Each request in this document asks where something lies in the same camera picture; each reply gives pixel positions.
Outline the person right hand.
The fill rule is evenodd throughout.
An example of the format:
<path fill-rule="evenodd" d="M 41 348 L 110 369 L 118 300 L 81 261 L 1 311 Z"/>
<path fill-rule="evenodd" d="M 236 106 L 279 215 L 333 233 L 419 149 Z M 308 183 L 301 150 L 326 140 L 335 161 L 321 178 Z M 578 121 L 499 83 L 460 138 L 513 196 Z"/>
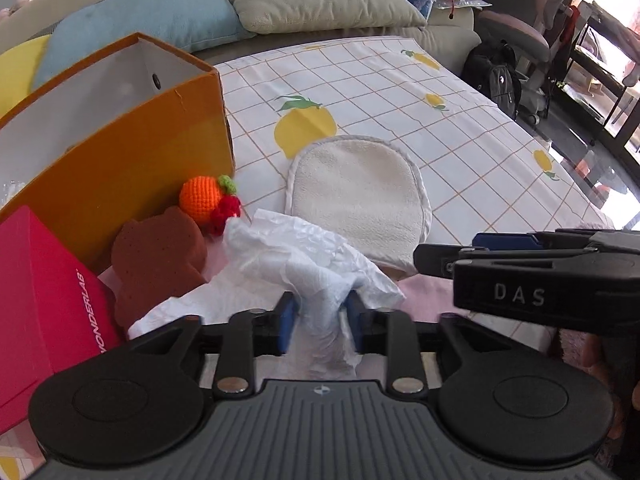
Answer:
<path fill-rule="evenodd" d="M 616 402 L 612 439 L 622 438 L 620 456 L 639 461 L 639 336 L 588 335 L 582 366 L 603 382 Z"/>

